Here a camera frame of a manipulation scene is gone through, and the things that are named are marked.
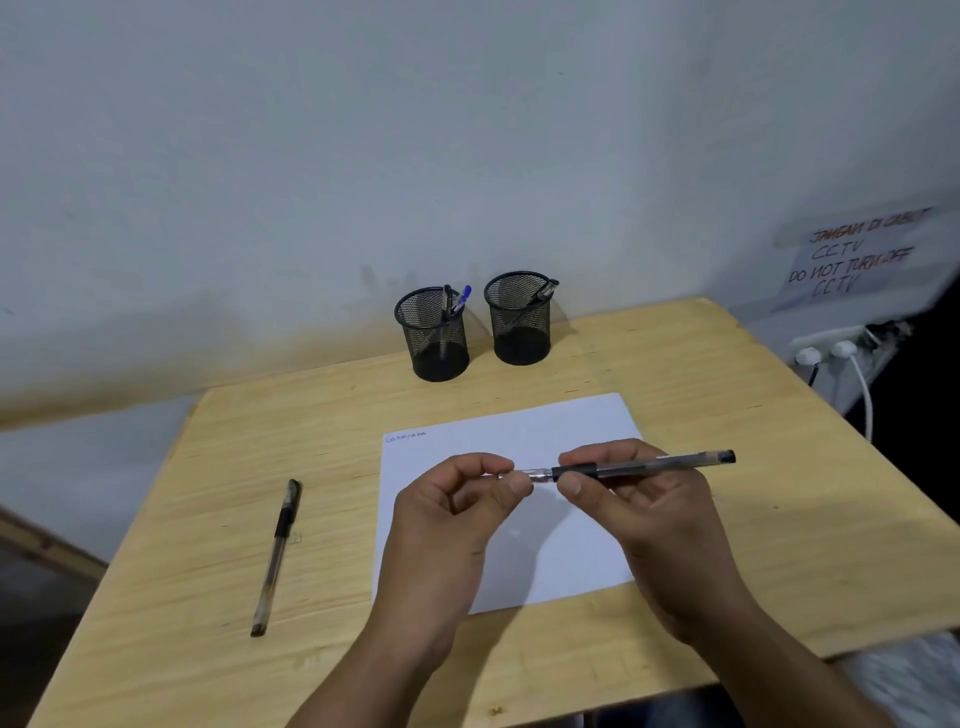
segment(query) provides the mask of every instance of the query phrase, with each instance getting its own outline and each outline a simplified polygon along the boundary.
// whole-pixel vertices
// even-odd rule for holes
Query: electrical outlet
[[[820,353],[824,356],[824,359],[827,359],[830,356],[830,347],[836,344],[838,341],[850,339],[855,344],[859,344],[861,337],[865,335],[866,327],[858,326],[831,328],[826,331],[811,333],[807,336],[799,336],[790,342],[787,363],[792,365],[793,357],[797,355],[797,352],[800,349],[806,349],[807,347],[819,349]]]

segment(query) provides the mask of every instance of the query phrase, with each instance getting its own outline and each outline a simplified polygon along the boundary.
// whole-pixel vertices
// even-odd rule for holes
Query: wooden desk
[[[708,472],[759,601],[821,655],[960,624],[960,528],[723,309],[556,327],[541,363],[474,344],[459,378],[405,352],[211,390],[172,450],[36,712],[35,728],[281,726],[370,608],[381,434],[619,392]],[[267,635],[251,639],[287,478],[305,490]],[[503,726],[711,680],[633,585],[467,620],[417,726]]]

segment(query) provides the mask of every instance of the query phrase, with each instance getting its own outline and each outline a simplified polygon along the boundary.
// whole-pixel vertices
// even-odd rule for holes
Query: black mesh pencil holder
[[[550,282],[531,271],[504,273],[487,283],[493,352],[507,364],[534,364],[550,353],[550,299],[538,291]]]
[[[459,291],[453,292],[454,300],[459,296]],[[408,293],[396,305],[394,316],[403,327],[415,375],[427,381],[447,381],[464,372],[470,363],[464,309],[447,320],[441,286]]]

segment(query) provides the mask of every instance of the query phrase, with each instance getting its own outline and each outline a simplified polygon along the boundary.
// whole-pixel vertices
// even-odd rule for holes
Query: pen grip
[[[290,526],[294,524],[294,509],[290,506],[280,508],[280,517],[276,520],[275,539],[285,539],[290,536]]]
[[[553,482],[560,480],[560,476],[567,472],[574,473],[583,473],[584,475],[589,475],[592,478],[597,476],[597,464],[596,463],[580,463],[579,465],[561,465],[557,468],[554,468],[551,472]]]

